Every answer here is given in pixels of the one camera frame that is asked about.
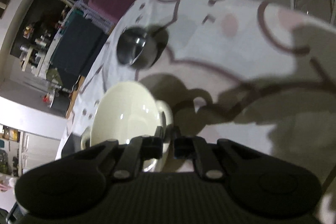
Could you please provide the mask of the cream two-handled bowl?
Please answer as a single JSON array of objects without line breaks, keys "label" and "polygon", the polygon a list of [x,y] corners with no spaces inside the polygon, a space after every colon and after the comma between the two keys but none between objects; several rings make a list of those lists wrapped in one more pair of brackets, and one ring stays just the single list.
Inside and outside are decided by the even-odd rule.
[{"label": "cream two-handled bowl", "polygon": [[153,136],[158,126],[163,128],[162,158],[144,162],[143,171],[161,172],[166,163],[170,138],[167,130],[174,123],[170,106],[153,97],[142,84],[121,82],[111,87],[101,99],[92,126],[81,136],[81,149],[86,142],[92,147],[109,139],[129,144],[138,136]]}]

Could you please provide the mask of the cartoon bear tablecloth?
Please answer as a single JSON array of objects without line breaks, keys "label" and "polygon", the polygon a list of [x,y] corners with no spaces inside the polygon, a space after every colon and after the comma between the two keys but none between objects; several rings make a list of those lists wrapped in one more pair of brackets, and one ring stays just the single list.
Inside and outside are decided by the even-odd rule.
[{"label": "cartoon bear tablecloth", "polygon": [[[147,69],[117,61],[131,27],[157,42]],[[334,26],[260,0],[136,0],[81,86],[60,146],[129,80],[167,102],[185,135],[231,139],[310,170],[322,184],[317,218],[335,223]]]}]

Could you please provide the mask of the dark blue cushion chair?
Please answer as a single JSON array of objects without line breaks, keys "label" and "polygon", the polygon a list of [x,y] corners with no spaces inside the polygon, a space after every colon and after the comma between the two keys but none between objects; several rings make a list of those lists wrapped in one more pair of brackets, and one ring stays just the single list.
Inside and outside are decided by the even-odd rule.
[{"label": "dark blue cushion chair", "polygon": [[108,39],[105,32],[78,12],[71,12],[65,30],[50,59],[61,86],[72,89],[80,76],[86,77]]}]

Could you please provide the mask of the grey trash bin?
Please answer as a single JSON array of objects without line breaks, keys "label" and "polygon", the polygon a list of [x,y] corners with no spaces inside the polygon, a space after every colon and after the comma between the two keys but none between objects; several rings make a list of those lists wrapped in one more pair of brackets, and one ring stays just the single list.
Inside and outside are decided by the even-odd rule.
[{"label": "grey trash bin", "polygon": [[65,117],[70,106],[70,97],[66,92],[59,91],[52,95],[50,109],[56,111],[61,116]]}]

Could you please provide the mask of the small round steel bowl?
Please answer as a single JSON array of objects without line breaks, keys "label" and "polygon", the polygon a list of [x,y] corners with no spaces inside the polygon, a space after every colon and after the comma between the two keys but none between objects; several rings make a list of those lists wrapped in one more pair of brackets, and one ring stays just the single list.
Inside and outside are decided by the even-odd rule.
[{"label": "small round steel bowl", "polygon": [[127,28],[118,39],[116,55],[121,65],[147,69],[154,64],[157,54],[157,42],[144,28]]}]

